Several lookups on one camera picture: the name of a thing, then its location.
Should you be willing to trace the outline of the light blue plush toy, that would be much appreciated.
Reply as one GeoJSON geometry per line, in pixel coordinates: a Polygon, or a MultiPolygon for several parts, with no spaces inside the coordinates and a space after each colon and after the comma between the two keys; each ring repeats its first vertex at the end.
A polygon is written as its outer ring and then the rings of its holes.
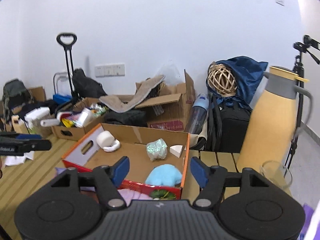
{"type": "Polygon", "coordinates": [[[148,175],[145,183],[154,186],[175,187],[181,181],[181,172],[174,165],[164,164],[155,167],[148,175]]]}

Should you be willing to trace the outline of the white wall socket panel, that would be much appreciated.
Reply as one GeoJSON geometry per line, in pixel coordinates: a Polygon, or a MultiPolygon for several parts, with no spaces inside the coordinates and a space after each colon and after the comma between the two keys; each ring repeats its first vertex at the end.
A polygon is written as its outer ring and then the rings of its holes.
{"type": "Polygon", "coordinates": [[[95,77],[125,76],[125,63],[99,64],[94,67],[95,77]]]}

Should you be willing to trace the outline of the orange-rimmed cardboard tray box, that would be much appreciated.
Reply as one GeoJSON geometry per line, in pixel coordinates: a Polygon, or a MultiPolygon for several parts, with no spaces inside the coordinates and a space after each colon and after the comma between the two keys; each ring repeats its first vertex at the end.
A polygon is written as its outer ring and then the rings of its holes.
{"type": "Polygon", "coordinates": [[[146,127],[98,124],[84,135],[62,156],[66,168],[74,167],[79,172],[89,172],[102,165],[112,166],[121,157],[130,160],[130,170],[120,185],[121,189],[129,188],[147,194],[150,197],[180,199],[185,184],[188,167],[190,135],[184,132],[167,131],[146,127]],[[105,152],[97,144],[97,136],[109,131],[120,142],[120,148],[114,152],[105,152]],[[151,161],[146,146],[157,139],[163,139],[168,147],[181,145],[180,157],[168,153],[163,160],[151,161]],[[182,174],[180,183],[173,187],[146,184],[150,172],[157,166],[171,164],[182,174]]]}

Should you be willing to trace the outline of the beige fleece mat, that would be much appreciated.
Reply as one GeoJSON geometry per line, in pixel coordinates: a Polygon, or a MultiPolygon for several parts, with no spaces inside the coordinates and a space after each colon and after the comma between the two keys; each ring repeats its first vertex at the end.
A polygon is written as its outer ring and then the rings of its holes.
{"type": "Polygon", "coordinates": [[[145,100],[158,97],[161,88],[164,86],[164,79],[165,75],[157,75],[156,77],[148,78],[141,82],[140,86],[136,89],[136,93],[132,97],[129,96],[128,102],[123,101],[123,98],[117,95],[101,96],[99,101],[114,112],[128,112],[145,100]]]}

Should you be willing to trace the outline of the iridescent glitter plastic bag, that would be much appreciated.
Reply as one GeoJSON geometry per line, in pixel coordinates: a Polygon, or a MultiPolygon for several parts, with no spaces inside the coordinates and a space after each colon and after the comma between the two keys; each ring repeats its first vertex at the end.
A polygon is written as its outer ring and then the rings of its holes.
{"type": "Polygon", "coordinates": [[[167,144],[161,138],[156,141],[150,142],[146,145],[146,152],[151,161],[158,159],[165,159],[167,156],[167,144]]]}

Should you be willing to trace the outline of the white plastic bottle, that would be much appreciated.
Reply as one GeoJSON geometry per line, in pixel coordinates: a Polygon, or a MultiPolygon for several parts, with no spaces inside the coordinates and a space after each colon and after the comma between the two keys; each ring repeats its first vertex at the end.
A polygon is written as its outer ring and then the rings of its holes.
{"type": "Polygon", "coordinates": [[[43,119],[40,121],[40,125],[42,127],[58,126],[59,124],[60,124],[60,120],[58,119],[43,119]]]}

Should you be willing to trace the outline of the white wedge sponge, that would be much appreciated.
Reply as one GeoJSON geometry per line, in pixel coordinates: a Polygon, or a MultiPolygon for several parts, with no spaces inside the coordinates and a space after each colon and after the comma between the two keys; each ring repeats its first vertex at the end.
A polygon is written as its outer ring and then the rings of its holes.
{"type": "Polygon", "coordinates": [[[180,158],[182,151],[183,151],[183,146],[182,145],[173,145],[170,146],[169,151],[172,155],[174,155],[177,158],[180,158]]]}

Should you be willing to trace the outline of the small open cardboard box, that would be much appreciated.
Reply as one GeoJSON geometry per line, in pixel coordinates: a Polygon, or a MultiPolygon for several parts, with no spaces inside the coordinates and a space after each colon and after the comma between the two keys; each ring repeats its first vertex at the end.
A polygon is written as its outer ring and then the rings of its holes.
{"type": "MultiPolygon", "coordinates": [[[[97,103],[102,106],[99,99],[84,98],[81,101],[77,102],[75,105],[69,104],[68,106],[63,107],[62,110],[78,114],[85,108],[94,106],[97,103]]],[[[106,114],[105,112],[101,114],[99,113],[90,122],[88,122],[87,124],[84,124],[84,126],[82,127],[76,127],[75,125],[73,125],[72,127],[66,127],[64,124],[52,126],[53,135],[61,139],[78,141],[91,129],[97,126],[97,124],[102,123],[104,121],[105,114],[106,114]]]]}

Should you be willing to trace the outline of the woven rattan ball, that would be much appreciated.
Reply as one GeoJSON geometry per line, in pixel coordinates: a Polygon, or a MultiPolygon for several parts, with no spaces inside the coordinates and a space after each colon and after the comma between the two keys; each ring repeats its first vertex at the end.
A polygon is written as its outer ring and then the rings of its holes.
{"type": "Polygon", "coordinates": [[[208,69],[208,86],[222,97],[235,96],[237,90],[236,78],[225,64],[212,62],[208,69]]]}

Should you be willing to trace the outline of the dark blue satin cloth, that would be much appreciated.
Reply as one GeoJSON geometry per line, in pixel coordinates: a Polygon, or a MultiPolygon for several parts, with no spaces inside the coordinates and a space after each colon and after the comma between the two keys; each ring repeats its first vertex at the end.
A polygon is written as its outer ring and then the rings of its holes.
{"type": "Polygon", "coordinates": [[[247,56],[237,56],[227,60],[216,61],[216,64],[221,63],[231,68],[236,78],[236,94],[235,96],[222,97],[211,89],[206,81],[208,91],[216,96],[218,104],[222,102],[231,104],[234,100],[239,103],[240,107],[251,110],[252,107],[249,104],[264,77],[264,71],[267,70],[268,63],[255,61],[247,56]]]}

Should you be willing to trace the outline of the large brown cardboard box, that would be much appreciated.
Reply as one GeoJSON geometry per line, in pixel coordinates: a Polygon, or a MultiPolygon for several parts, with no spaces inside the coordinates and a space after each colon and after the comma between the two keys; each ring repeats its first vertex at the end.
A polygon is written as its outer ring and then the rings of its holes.
{"type": "Polygon", "coordinates": [[[196,95],[194,81],[187,72],[184,72],[184,79],[184,82],[174,86],[161,83],[157,97],[146,99],[135,107],[146,112],[150,128],[170,131],[185,129],[196,95]]]}

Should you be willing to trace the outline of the black bag on trolley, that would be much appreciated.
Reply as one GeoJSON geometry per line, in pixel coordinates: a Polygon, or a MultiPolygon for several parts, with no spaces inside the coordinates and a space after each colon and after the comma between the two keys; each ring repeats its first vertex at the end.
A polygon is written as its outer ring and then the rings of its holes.
{"type": "Polygon", "coordinates": [[[102,84],[87,77],[81,68],[74,70],[72,81],[75,91],[82,98],[100,98],[107,95],[102,84]]]}

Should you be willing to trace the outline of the pink satin cloth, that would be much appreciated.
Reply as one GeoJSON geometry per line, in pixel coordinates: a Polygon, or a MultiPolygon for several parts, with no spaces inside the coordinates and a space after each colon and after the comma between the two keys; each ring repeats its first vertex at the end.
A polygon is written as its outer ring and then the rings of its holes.
{"type": "MultiPolygon", "coordinates": [[[[80,191],[82,194],[85,194],[89,197],[94,198],[97,202],[97,195],[95,194],[94,187],[80,187],[80,191]]],[[[122,198],[125,200],[127,206],[131,203],[132,200],[153,200],[152,197],[148,196],[147,194],[141,193],[137,190],[132,189],[119,189],[118,192],[122,196],[122,198]]]]}

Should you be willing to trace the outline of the black folded garment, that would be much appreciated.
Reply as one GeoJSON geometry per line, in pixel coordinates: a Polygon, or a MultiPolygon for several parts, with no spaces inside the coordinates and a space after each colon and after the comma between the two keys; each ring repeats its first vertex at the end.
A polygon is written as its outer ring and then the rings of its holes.
{"type": "Polygon", "coordinates": [[[105,115],[105,123],[113,125],[125,125],[136,127],[147,127],[146,112],[137,109],[125,113],[111,111],[105,115]]]}

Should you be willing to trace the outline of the blue-capped water bottle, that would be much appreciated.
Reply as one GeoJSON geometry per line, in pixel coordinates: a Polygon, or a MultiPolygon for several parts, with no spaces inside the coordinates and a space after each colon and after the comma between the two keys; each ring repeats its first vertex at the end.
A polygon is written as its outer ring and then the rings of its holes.
{"type": "Polygon", "coordinates": [[[200,134],[207,118],[208,108],[208,95],[199,94],[190,110],[189,119],[184,131],[190,134],[200,134]]]}

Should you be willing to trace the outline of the clear glass cup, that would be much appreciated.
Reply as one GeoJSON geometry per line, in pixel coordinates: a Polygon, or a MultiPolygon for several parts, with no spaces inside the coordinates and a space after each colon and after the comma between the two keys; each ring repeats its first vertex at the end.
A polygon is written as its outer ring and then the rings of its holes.
{"type": "Polygon", "coordinates": [[[282,190],[287,190],[292,185],[292,173],[278,161],[264,162],[260,167],[260,173],[282,190]]]}

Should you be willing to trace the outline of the yellow grey thermos jug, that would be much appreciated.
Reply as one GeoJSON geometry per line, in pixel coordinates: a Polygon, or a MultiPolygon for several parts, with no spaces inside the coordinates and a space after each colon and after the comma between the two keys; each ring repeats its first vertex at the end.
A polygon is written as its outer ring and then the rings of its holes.
{"type": "Polygon", "coordinates": [[[307,79],[279,66],[271,66],[264,76],[268,81],[251,113],[236,162],[239,172],[244,168],[259,171],[261,165],[269,160],[282,162],[291,140],[298,137],[312,115],[313,96],[296,85],[297,81],[307,82],[307,79]],[[299,128],[296,127],[297,94],[310,100],[306,121],[299,128]]]}

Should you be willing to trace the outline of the dark green backpack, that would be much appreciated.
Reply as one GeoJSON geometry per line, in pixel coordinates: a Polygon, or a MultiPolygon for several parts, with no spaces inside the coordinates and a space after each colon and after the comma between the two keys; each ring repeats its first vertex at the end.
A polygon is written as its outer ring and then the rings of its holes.
{"type": "Polygon", "coordinates": [[[16,107],[23,106],[33,102],[34,97],[26,89],[24,83],[19,79],[13,79],[3,86],[3,118],[5,122],[9,122],[13,115],[12,110],[16,107]]]}

